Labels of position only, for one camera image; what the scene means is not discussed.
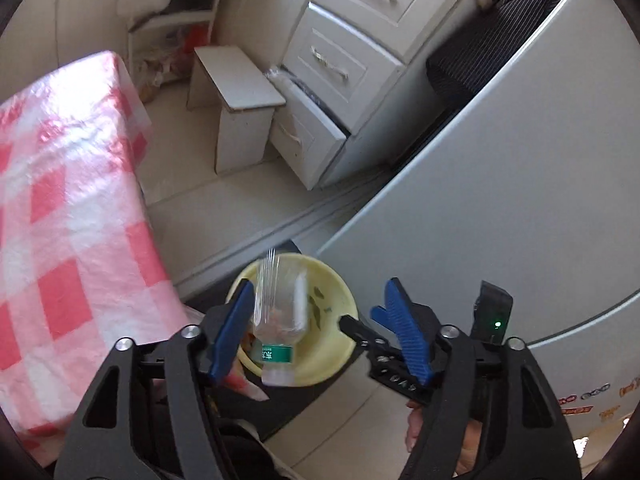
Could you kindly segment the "person's right hand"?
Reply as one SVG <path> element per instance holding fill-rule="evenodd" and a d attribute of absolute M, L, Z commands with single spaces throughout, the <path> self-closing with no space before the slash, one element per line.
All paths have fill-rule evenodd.
<path fill-rule="evenodd" d="M 408 416 L 408 429 L 405 436 L 407 452 L 410 453 L 416 442 L 423 425 L 422 410 L 419 404 L 413 401 L 407 402 L 407 408 L 411 412 Z M 476 462 L 477 452 L 480 448 L 480 437 L 482 436 L 483 425 L 475 419 L 470 419 L 466 425 L 460 456 L 456 466 L 456 475 L 470 472 Z"/>

